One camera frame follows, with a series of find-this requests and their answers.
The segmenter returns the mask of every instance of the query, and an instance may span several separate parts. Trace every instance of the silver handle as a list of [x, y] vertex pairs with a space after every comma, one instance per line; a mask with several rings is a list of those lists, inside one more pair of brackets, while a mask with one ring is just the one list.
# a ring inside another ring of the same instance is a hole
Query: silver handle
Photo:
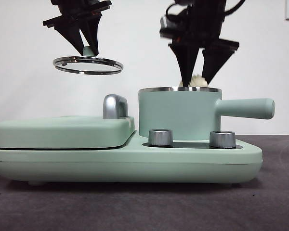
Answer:
[[103, 119], [120, 119], [129, 116], [127, 100], [119, 95], [111, 94], [104, 98]]

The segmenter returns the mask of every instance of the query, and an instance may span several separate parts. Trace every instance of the white wall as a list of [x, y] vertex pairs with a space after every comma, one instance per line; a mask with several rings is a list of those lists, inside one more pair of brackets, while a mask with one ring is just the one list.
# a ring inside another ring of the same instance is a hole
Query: white wall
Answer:
[[[228, 0], [227, 8], [238, 0]], [[159, 19], [171, 0], [112, 0], [99, 26], [100, 57], [124, 71], [82, 76], [56, 70], [52, 60], [77, 52], [42, 21], [58, 16], [50, 0], [0, 0], [0, 121], [63, 115], [101, 115], [105, 95], [128, 99], [138, 122], [138, 89], [177, 86], [174, 54], [159, 38]], [[222, 38], [240, 42], [211, 82], [224, 99], [273, 98], [271, 120], [224, 117], [222, 129], [237, 134], [289, 134], [289, 22], [285, 1], [248, 0], [226, 18]], [[201, 73], [202, 55], [195, 73]]]

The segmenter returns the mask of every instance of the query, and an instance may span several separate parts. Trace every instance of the metal ring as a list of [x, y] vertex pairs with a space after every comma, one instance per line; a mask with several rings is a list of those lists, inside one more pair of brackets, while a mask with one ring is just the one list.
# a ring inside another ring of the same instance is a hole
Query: metal ring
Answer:
[[[67, 64], [74, 64], [74, 63], [90, 63], [90, 64], [102, 64], [107, 66], [113, 66], [117, 68], [117, 70], [111, 71], [88, 71], [88, 70], [77, 70], [71, 68], [65, 68], [64, 66]], [[112, 75], [120, 73], [123, 70], [123, 64], [104, 58], [98, 58], [94, 56], [70, 56], [70, 57], [62, 57], [57, 58], [53, 61], [53, 65], [56, 69], [60, 71], [75, 73], [75, 74], [85, 74], [85, 75]]]
[[142, 92], [156, 92], [156, 91], [209, 91], [221, 93], [222, 90], [218, 88], [204, 88], [204, 87], [162, 87], [162, 88], [144, 88], [140, 89]]

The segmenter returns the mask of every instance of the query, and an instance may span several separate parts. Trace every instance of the silver knob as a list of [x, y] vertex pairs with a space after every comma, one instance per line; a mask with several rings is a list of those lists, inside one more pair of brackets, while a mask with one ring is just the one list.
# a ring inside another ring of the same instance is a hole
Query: silver knob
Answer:
[[215, 148], [235, 148], [236, 134], [233, 131], [210, 132], [210, 146]]
[[172, 146], [172, 130], [152, 129], [149, 131], [149, 144], [153, 146]]

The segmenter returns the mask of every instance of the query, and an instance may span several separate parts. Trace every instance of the dark gray surface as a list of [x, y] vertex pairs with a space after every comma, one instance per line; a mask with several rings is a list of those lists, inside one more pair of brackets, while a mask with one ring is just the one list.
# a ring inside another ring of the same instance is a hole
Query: dark gray surface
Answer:
[[49, 183], [0, 177], [0, 231], [289, 231], [289, 136], [237, 136], [263, 149], [250, 182]]

